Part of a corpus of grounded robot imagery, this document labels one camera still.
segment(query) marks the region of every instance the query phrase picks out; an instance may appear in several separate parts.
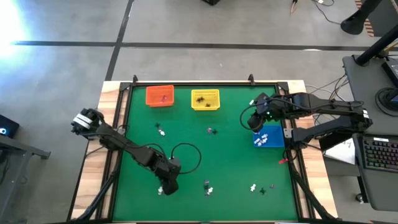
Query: yellow basket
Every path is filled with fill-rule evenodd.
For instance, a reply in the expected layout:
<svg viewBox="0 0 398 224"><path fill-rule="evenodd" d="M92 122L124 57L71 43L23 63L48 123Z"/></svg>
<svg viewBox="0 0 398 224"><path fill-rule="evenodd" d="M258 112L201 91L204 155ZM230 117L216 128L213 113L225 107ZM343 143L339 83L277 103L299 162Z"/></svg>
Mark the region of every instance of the yellow basket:
<svg viewBox="0 0 398 224"><path fill-rule="evenodd" d="M217 110L220 108L220 92L218 90L192 90L191 106L194 110Z"/></svg>

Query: orange basket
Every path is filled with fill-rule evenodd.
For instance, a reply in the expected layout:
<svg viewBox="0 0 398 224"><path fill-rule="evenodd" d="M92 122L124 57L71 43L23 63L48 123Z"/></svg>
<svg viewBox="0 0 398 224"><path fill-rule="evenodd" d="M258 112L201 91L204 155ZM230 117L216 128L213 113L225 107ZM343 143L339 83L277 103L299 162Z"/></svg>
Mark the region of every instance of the orange basket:
<svg viewBox="0 0 398 224"><path fill-rule="evenodd" d="M174 86L148 86L145 101L150 107L173 106Z"/></svg>

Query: concrete floor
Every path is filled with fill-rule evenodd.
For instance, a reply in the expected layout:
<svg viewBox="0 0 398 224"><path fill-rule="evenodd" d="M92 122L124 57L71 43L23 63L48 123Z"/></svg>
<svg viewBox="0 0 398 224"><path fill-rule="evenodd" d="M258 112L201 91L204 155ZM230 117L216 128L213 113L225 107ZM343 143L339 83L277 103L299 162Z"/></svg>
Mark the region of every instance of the concrete floor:
<svg viewBox="0 0 398 224"><path fill-rule="evenodd" d="M135 0L124 42L370 46L377 38L352 36L324 20L310 0ZM127 0L3 0L0 21L7 40L115 42ZM354 1L324 8L342 21ZM61 222L67 217L87 142L70 132L82 108L95 107L114 47L5 46L0 54L0 114L17 121L18 140L51 151L33 158L12 205L10 220ZM302 79L321 86L343 74L350 51L154 49L122 47L112 80ZM328 93L317 92L320 97ZM349 88L340 95L352 99ZM377 212L353 200L356 179L330 177L339 216L349 221L398 222L398 213Z"/></svg>

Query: blue box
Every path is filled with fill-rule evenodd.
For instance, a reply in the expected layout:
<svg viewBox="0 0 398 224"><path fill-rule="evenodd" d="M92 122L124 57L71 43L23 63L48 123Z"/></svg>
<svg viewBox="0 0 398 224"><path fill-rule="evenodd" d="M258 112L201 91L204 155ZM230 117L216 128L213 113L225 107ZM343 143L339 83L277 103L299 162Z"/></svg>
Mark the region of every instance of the blue box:
<svg viewBox="0 0 398 224"><path fill-rule="evenodd" d="M261 146L254 143L256 139L262 140L261 136L268 134L267 142ZM254 147L285 147L284 134L281 126L265 125L259 133L253 133Z"/></svg>

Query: green mat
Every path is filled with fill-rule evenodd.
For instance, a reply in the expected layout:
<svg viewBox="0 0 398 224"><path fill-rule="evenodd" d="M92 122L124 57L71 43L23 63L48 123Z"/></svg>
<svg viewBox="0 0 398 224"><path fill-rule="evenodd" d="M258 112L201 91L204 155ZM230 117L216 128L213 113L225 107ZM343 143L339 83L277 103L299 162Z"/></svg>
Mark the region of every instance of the green mat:
<svg viewBox="0 0 398 224"><path fill-rule="evenodd" d="M194 111L192 89L219 89L217 111ZM175 103L168 108L145 105L146 89L132 94L127 138L137 144L156 142L167 155L180 142L196 145L202 153L200 167L177 178L179 190L170 196L158 195L159 180L139 167L124 153L114 209L115 221L255 221L297 220L287 164L278 164L284 148L255 148L252 132L241 127L239 115L261 92L275 93L274 87L219 86L175 87ZM250 116L245 114L244 121ZM155 127L159 123L166 135ZM208 134L207 128L218 130ZM175 157L182 171L194 168L198 154L181 146ZM204 181L213 193L205 196ZM252 184L256 190L250 191ZM267 193L262 195L261 188Z"/></svg>

